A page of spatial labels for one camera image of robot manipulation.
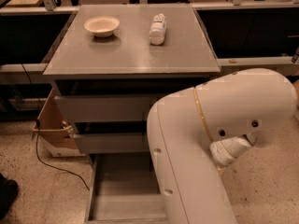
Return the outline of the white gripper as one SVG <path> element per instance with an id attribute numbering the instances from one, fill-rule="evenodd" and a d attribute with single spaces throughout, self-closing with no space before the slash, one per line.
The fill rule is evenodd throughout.
<path id="1" fill-rule="evenodd" d="M 242 154 L 255 146 L 257 137 L 248 133 L 233 138 L 223 139 L 210 144 L 213 161 L 219 167 L 233 164 Z"/>

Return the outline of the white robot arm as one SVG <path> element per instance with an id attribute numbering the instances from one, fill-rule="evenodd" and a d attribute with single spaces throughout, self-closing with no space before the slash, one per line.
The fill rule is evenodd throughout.
<path id="1" fill-rule="evenodd" d="M 289 119 L 297 107 L 278 72 L 238 71 L 165 96 L 147 121 L 149 150 L 169 224 L 237 224 L 218 169 Z"/>

